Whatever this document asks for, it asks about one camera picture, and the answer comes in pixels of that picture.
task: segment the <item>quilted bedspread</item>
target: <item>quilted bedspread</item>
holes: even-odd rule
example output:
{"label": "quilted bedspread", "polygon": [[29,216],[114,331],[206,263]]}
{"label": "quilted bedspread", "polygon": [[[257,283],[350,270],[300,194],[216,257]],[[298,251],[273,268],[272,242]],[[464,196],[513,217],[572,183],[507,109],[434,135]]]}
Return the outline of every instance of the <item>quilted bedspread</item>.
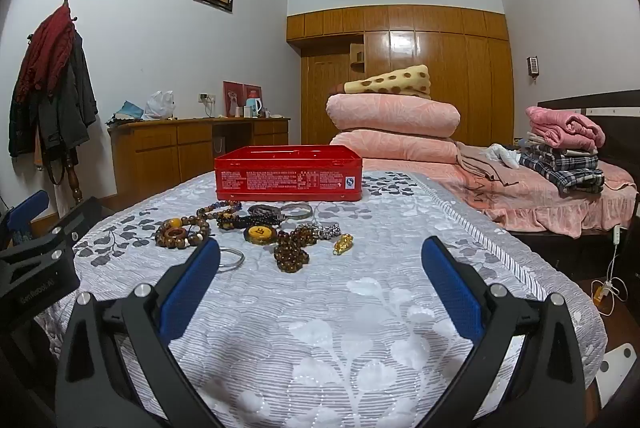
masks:
{"label": "quilted bedspread", "polygon": [[[471,343],[461,338],[420,263],[425,238],[437,235],[488,283],[519,297],[564,295],[585,370],[593,380],[607,342],[589,297],[527,246],[421,175],[363,174],[361,201],[312,203],[316,220],[338,221],[354,236],[342,256],[329,241],[306,248],[310,262],[281,273],[273,246],[218,231],[221,246],[246,262],[216,275],[185,335],[171,352],[192,385],[228,427],[414,426],[457,373]],[[157,225],[216,201],[209,173],[109,217],[76,244],[81,291],[123,297],[156,283],[191,249],[155,246]],[[296,222],[286,221],[286,230]],[[235,260],[223,253],[223,263]],[[41,321],[60,350],[75,296]],[[513,372],[522,339],[514,338],[479,414],[494,409]],[[149,410],[161,413],[127,340],[127,368]]]}

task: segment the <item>white plastic bag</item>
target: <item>white plastic bag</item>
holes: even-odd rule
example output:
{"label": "white plastic bag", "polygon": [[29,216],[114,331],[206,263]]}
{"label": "white plastic bag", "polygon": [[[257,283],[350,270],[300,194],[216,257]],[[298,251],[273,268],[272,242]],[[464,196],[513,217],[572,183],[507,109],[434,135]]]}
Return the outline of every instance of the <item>white plastic bag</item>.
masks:
{"label": "white plastic bag", "polygon": [[146,101],[142,119],[167,119],[174,115],[175,103],[173,91],[158,91]]}
{"label": "white plastic bag", "polygon": [[502,145],[494,143],[491,147],[482,151],[489,161],[502,161],[509,168],[520,168],[520,153],[515,150],[507,150]]}

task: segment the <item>wooden post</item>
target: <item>wooden post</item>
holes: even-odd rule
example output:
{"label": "wooden post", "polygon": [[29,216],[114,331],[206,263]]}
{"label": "wooden post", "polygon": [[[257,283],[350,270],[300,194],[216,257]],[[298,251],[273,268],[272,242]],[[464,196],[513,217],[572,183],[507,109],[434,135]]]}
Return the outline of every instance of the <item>wooden post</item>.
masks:
{"label": "wooden post", "polygon": [[82,201],[82,191],[80,190],[80,182],[78,181],[76,169],[74,168],[74,161],[71,159],[71,156],[69,154],[66,155],[65,166],[66,175],[69,181],[69,188],[71,188],[71,193],[74,197],[74,200],[76,201],[76,204],[80,204],[80,201]]}

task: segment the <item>jewelry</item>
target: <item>jewelry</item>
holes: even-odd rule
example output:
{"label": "jewelry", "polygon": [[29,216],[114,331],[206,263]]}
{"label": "jewelry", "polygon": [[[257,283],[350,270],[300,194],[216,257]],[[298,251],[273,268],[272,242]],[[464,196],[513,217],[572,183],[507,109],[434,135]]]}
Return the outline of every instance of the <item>jewelry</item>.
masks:
{"label": "jewelry", "polygon": [[[295,211],[292,214],[286,214],[289,210]],[[280,212],[284,214],[287,219],[293,219],[299,221],[301,219],[308,219],[314,214],[314,209],[307,203],[291,203],[285,204],[280,208]]]}
{"label": "jewelry", "polygon": [[248,209],[249,215],[256,215],[256,216],[269,216],[271,217],[272,215],[276,216],[276,217],[280,217],[282,215],[282,213],[280,212],[280,208],[278,208],[277,206],[269,206],[267,204],[254,204],[253,206],[249,206]]}
{"label": "jewelry", "polygon": [[341,255],[353,246],[353,236],[345,233],[341,235],[338,242],[334,244],[334,255]]}
{"label": "jewelry", "polygon": [[278,232],[270,226],[251,226],[244,231],[244,239],[248,243],[266,246],[278,239]]}
{"label": "jewelry", "polygon": [[220,248],[220,253],[226,251],[227,253],[233,253],[240,257],[236,262],[232,262],[231,264],[220,264],[218,267],[219,273],[226,273],[227,271],[233,271],[234,269],[238,269],[242,264],[244,264],[244,253],[239,249],[235,248]]}
{"label": "jewelry", "polygon": [[295,273],[302,269],[303,265],[309,263],[309,255],[301,248],[315,243],[311,228],[299,226],[291,233],[280,230],[278,245],[273,250],[278,268],[285,273]]}
{"label": "jewelry", "polygon": [[[184,226],[198,226],[198,233],[189,234]],[[162,223],[156,230],[154,238],[156,246],[161,248],[178,248],[185,249],[188,246],[197,246],[211,233],[209,223],[203,217],[174,217]]]}
{"label": "jewelry", "polygon": [[[216,208],[222,208],[223,206],[229,206],[229,208],[221,212],[209,213],[215,210]],[[212,220],[212,219],[217,219],[223,213],[235,213],[241,209],[242,209],[242,203],[240,201],[218,201],[213,204],[210,204],[206,208],[200,208],[198,211],[196,211],[196,215],[203,219]]]}
{"label": "jewelry", "polygon": [[226,210],[218,214],[218,227],[221,230],[244,230],[251,226],[275,226],[284,218],[276,215],[237,215]]}
{"label": "jewelry", "polygon": [[329,223],[326,225],[322,225],[320,223],[303,223],[304,225],[308,225],[312,228],[314,233],[314,238],[318,241],[330,241],[335,237],[340,237],[340,224],[339,223]]}

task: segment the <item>dark wooden headboard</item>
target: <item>dark wooden headboard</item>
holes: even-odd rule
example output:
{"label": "dark wooden headboard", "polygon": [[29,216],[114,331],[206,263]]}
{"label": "dark wooden headboard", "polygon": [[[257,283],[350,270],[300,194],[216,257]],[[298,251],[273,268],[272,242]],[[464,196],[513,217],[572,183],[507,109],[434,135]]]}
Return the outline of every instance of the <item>dark wooden headboard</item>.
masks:
{"label": "dark wooden headboard", "polygon": [[547,109],[580,109],[602,127],[607,141],[598,157],[631,174],[640,188],[640,90],[574,96],[539,102]]}

